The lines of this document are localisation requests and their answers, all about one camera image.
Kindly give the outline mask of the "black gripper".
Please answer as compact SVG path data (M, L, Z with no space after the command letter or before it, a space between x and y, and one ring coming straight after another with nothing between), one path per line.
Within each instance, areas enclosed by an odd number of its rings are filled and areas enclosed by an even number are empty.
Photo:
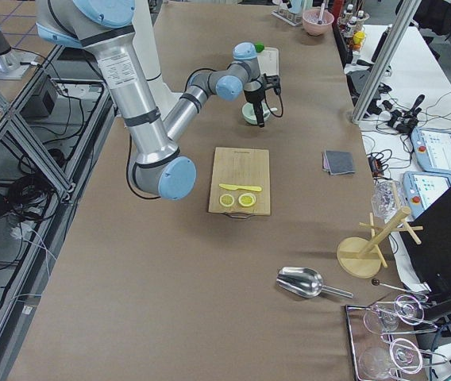
M256 117L256 124L263 128L265 126L262 101L264 100L264 84L260 81L251 81L244 85L244 94L247 102L251 103Z

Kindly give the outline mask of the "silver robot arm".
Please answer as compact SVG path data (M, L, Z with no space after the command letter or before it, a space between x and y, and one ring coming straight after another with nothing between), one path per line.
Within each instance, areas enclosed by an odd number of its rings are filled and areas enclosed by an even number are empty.
M181 155L177 140L210 96L232 101L244 94L253 105L256 123L264 126L267 77L253 43L238 44L224 71L191 76L187 90L163 116L142 68L157 60L156 47L142 51L133 44L135 37L154 37L147 6L138 10L134 1L38 1L36 5L42 39L81 48L95 58L136 146L137 157L127 176L139 190L168 200L191 192L196 167Z

